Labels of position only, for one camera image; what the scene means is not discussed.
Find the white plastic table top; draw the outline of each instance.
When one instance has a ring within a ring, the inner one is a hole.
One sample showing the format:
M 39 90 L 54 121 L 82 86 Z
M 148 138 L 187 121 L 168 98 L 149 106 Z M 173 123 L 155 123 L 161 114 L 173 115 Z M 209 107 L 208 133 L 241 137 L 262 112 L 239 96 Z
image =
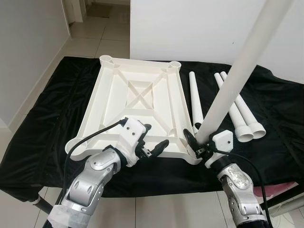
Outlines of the white plastic table top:
M 76 138 L 66 144 L 66 152 L 81 139 L 125 117 L 150 124 L 144 138 L 152 150 L 168 139 L 169 146 L 159 157 L 181 158 L 197 164 L 183 129 L 193 133 L 181 85 L 181 64 L 100 56 L 101 69 Z M 115 146 L 122 127 L 116 126 L 78 146 L 71 159 L 79 161 L 108 145 Z

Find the white plastic pipe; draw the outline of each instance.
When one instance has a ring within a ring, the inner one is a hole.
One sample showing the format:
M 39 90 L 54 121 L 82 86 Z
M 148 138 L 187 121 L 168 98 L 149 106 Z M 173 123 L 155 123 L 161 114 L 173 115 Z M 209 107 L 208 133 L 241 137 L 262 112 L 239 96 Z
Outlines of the white plastic pipe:
M 191 95 L 191 106 L 192 106 L 192 120 L 193 120 L 193 132 L 196 134 L 198 129 L 194 126 L 196 123 L 202 123 L 204 120 L 203 112 L 200 106 L 200 96 L 198 86 L 196 84 L 195 73 L 191 71 L 189 73 L 190 80 L 190 95 Z
M 283 204 L 282 206 L 278 206 L 270 209 L 269 214 L 271 215 L 271 217 L 276 217 L 303 206 L 304 206 L 304 196 L 301 196 L 299 198 L 296 198 L 290 202 Z
M 221 87 L 224 83 L 223 79 L 221 78 L 219 73 L 215 73 L 214 77 L 219 86 L 219 90 L 221 90 Z M 239 112 L 234 102 L 232 103 L 232 106 L 230 107 L 228 112 L 235 128 L 234 132 L 236 134 L 237 140 L 239 140 L 241 143 L 246 143 L 252 140 L 253 139 L 252 131 L 250 127 L 246 125 L 241 113 Z
M 220 73 L 221 77 L 225 81 L 227 78 L 227 74 L 225 71 Z M 237 108 L 239 112 L 242 114 L 242 117 L 244 118 L 246 124 L 250 127 L 253 138 L 254 139 L 259 139 L 262 138 L 266 134 L 265 128 L 260 124 L 255 116 L 252 114 L 250 109 L 248 108 L 247 104 L 243 100 L 242 96 L 239 94 L 236 97 L 236 100 L 234 101 L 235 104 L 237 105 Z
M 294 0 L 267 0 L 265 2 L 228 73 L 227 80 L 215 97 L 195 136 L 199 144 L 207 142 L 209 135 L 219 128 L 293 2 Z

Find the black cable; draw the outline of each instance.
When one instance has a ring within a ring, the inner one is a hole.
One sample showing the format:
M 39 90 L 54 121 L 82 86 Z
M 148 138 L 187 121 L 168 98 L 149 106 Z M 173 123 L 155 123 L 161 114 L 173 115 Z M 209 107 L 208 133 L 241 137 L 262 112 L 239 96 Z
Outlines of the black cable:
M 81 141 L 79 141 L 78 143 L 75 144 L 75 146 L 73 146 L 70 151 L 68 152 L 67 156 L 66 156 L 66 161 L 65 161 L 65 166 L 64 166 L 64 171 L 63 171 L 63 188 L 62 188 L 62 196 L 61 196 L 61 200 L 60 200 L 60 203 L 62 201 L 62 199 L 64 198 L 64 196 L 66 195 L 66 192 L 67 192 L 67 172 L 68 172 L 68 162 L 70 160 L 70 157 L 71 157 L 71 154 L 73 153 L 73 151 L 81 144 L 83 144 L 85 141 L 88 141 L 89 139 L 93 138 L 94 136 L 102 133 L 102 132 L 105 132 L 119 124 L 125 124 L 126 122 L 126 119 L 123 119 L 123 120 L 119 120 L 118 122 L 104 128 L 104 129 L 101 129 L 99 130 L 98 132 L 95 132 L 91 135 L 89 135 L 88 137 L 82 139 Z
M 215 152 L 216 153 L 225 154 L 225 155 L 228 155 L 228 156 L 232 155 L 232 156 L 235 156 L 235 157 L 239 157 L 239 158 L 247 161 L 255 169 L 255 171 L 257 173 L 257 176 L 259 178 L 260 184 L 261 184 L 261 188 L 262 188 L 262 195 L 263 195 L 263 201 L 264 201 L 264 205 L 265 205 L 265 214 L 266 214 L 266 217 L 267 217 L 267 221 L 268 221 L 269 227 L 273 228 L 271 220 L 270 220 L 270 216 L 269 216 L 269 211 L 268 211 L 268 205 L 267 205 L 267 199 L 266 199 L 264 181 L 263 181 L 263 178 L 262 178 L 259 170 L 257 169 L 257 167 L 249 159 L 247 159 L 247 158 L 245 158 L 245 157 L 243 157 L 241 155 L 238 155 L 238 154 L 235 154 L 235 153 L 228 153 L 228 152 L 218 151 L 218 150 L 216 150 Z

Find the pink object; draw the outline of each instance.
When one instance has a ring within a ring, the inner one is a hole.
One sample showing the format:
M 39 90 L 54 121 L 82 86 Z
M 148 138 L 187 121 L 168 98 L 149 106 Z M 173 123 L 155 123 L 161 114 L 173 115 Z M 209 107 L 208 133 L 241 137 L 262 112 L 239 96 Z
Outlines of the pink object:
M 288 190 L 288 188 L 293 184 L 294 182 L 265 186 L 266 197 L 274 197 L 278 194 L 281 194 L 282 192 Z M 261 187 L 254 187 L 253 192 L 256 196 L 262 197 Z

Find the black cloth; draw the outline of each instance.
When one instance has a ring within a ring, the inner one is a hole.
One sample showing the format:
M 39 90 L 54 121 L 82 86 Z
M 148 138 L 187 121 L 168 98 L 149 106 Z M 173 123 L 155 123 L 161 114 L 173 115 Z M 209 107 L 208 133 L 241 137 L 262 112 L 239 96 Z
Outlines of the black cloth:
M 189 72 L 196 73 L 204 116 L 218 86 L 213 74 L 229 65 L 183 62 L 180 69 L 191 116 Z M 98 59 L 64 57 L 34 107 L 13 136 L 0 165 L 0 189 L 26 201 L 37 197 L 43 186 L 62 187 L 65 144 L 78 132 L 94 88 Z M 266 184 L 304 180 L 304 86 L 278 79 L 257 66 L 241 92 L 267 133 L 262 139 L 240 143 L 234 138 L 232 153 L 250 159 Z M 221 128 L 234 131 L 227 115 Z M 254 170 L 232 158 L 259 185 Z M 70 181 L 81 172 L 84 161 L 70 161 Z M 156 158 L 124 168 L 106 185 L 104 197 L 140 197 L 220 190 L 216 175 L 204 164 L 182 159 Z

